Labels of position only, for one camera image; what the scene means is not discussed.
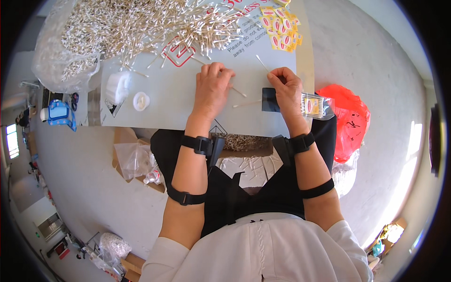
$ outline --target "table surface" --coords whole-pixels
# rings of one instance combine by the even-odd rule
[[[236,3],[235,6],[242,9],[252,2],[243,0],[241,3]],[[262,3],[262,6],[272,5],[278,6],[272,0],[265,4]],[[304,91],[314,91],[313,51],[303,3],[297,1],[296,7],[293,6],[292,9],[296,10],[296,15],[301,22],[301,25],[298,26],[299,33],[303,35],[303,44],[298,46],[294,53],[272,49],[266,29],[259,28],[249,20],[252,18],[254,21],[258,21],[261,11],[257,7],[249,13],[249,18],[240,20],[244,38],[233,41],[226,50],[214,50],[210,55],[212,60],[201,56],[200,52],[194,55],[206,64],[219,61],[223,62],[226,67],[232,68],[236,72],[236,77],[232,79],[234,87],[247,95],[244,98],[231,89],[227,105],[213,121],[211,131],[268,137],[279,134],[288,136],[288,129],[281,114],[262,111],[261,102],[237,108],[233,108],[233,105],[255,102],[262,98],[262,88],[271,87],[266,78],[267,71],[255,55],[259,55],[268,69],[286,66],[296,72],[296,67],[301,66],[302,71],[298,69],[297,74],[304,81]],[[193,49],[194,52],[198,51],[197,46],[193,46]],[[179,50],[178,48],[171,50],[169,58],[175,58]],[[155,55],[139,54],[133,68],[149,77],[132,72],[130,94],[120,105],[113,105],[106,100],[103,87],[109,76],[120,70],[120,59],[115,57],[103,61],[101,124],[104,126],[183,130],[194,104],[195,75],[200,71],[202,64],[190,57],[192,53],[186,50],[181,53],[182,55],[176,59],[178,63],[167,59],[164,67],[161,68],[164,59],[160,57],[149,69],[147,66],[155,59]],[[151,99],[149,107],[144,111],[136,111],[133,107],[133,97],[140,91],[146,93]]]

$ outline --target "sleeve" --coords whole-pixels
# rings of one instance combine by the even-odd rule
[[[141,270],[140,282],[169,282],[174,279],[189,249],[174,240],[158,237]]]
[[[341,220],[332,225],[326,233],[347,253],[362,281],[372,281],[373,273],[368,266],[366,253],[360,247],[348,222]]]

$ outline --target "pile of cotton swabs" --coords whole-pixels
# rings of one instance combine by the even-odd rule
[[[101,60],[121,55],[122,67],[128,68],[141,52],[162,56],[165,44],[173,38],[171,46],[180,44],[181,50],[194,45],[210,58],[213,49],[225,49],[225,44],[242,37],[238,20],[243,13],[225,4],[202,4],[204,1],[80,0],[61,41],[78,55],[100,53]],[[93,58],[73,62],[66,68],[64,80],[95,63]]]

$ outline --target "person's right hand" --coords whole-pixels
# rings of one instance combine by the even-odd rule
[[[268,80],[276,89],[277,103],[285,121],[302,116],[302,81],[289,68],[277,68],[268,73]]]
[[[227,103],[230,79],[235,72],[222,63],[204,65],[196,75],[196,96],[193,114],[205,117],[210,122],[222,111]]]

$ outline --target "black card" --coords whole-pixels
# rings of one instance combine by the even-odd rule
[[[262,88],[262,111],[275,111],[280,113],[274,88]]]

